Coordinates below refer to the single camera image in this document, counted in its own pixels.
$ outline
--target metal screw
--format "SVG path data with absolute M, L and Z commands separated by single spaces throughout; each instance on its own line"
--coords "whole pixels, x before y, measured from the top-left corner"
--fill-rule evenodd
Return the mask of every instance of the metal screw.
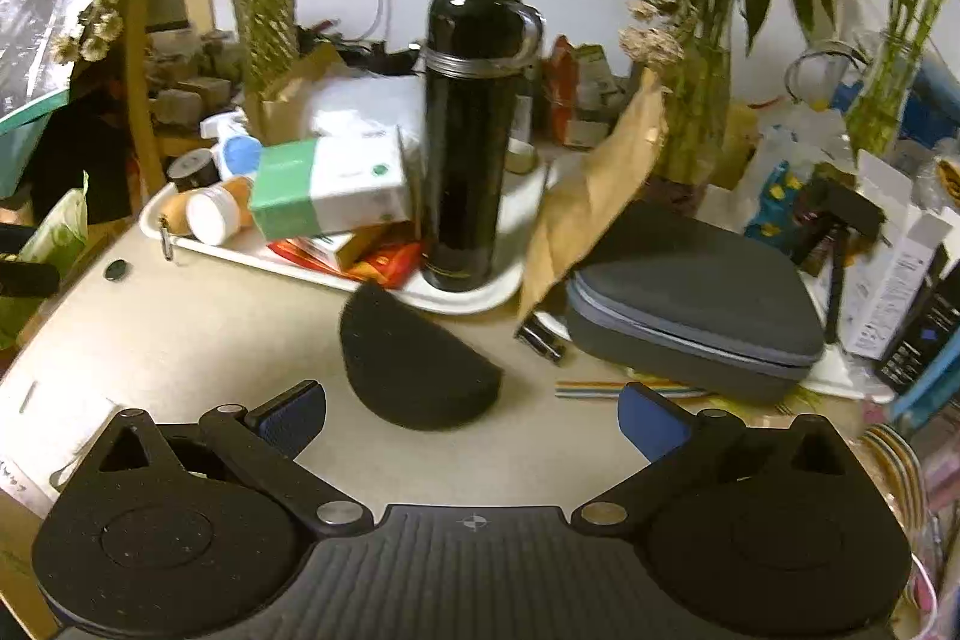
M 611 527 L 627 520 L 627 511 L 612 501 L 592 501 L 580 511 L 580 517 L 588 524 Z
M 342 527 L 344 524 L 352 524 L 363 518 L 363 507 L 355 501 L 345 499 L 328 501 L 318 507 L 317 517 L 331 527 Z

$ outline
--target small metal clip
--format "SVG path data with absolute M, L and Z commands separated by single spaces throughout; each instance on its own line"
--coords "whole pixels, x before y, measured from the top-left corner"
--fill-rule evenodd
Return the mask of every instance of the small metal clip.
M 163 258 L 173 261 L 174 244 L 170 239 L 170 223 L 167 223 L 167 218 L 160 218 L 160 247 L 163 248 Z

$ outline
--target white cable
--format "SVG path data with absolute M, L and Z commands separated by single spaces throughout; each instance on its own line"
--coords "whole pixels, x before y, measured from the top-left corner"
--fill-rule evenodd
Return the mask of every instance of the white cable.
M 926 590 L 930 595 L 930 613 L 926 616 L 926 624 L 923 625 L 923 629 L 920 630 L 920 634 L 913 637 L 913 640 L 923 640 L 930 632 L 930 629 L 933 629 L 933 624 L 937 621 L 937 592 L 933 588 L 933 583 L 930 581 L 930 575 L 926 574 L 926 567 L 923 566 L 923 562 L 917 557 L 916 554 L 911 554 L 913 557 L 913 563 L 917 565 L 917 569 L 920 571 L 920 577 L 923 578 L 923 583 L 926 585 Z

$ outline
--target white bottle cap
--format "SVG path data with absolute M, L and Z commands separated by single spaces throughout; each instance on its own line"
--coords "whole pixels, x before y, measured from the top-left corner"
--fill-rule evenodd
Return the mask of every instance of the white bottle cap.
M 240 230 L 240 208 L 229 191 L 214 185 L 190 197 L 186 221 L 203 244 L 221 245 Z

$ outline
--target thermos lid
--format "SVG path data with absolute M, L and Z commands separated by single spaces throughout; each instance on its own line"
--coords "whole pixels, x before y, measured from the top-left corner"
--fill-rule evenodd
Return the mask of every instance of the thermos lid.
M 467 79 L 519 73 L 539 57 L 544 24 L 520 0 L 433 0 L 426 64 Z

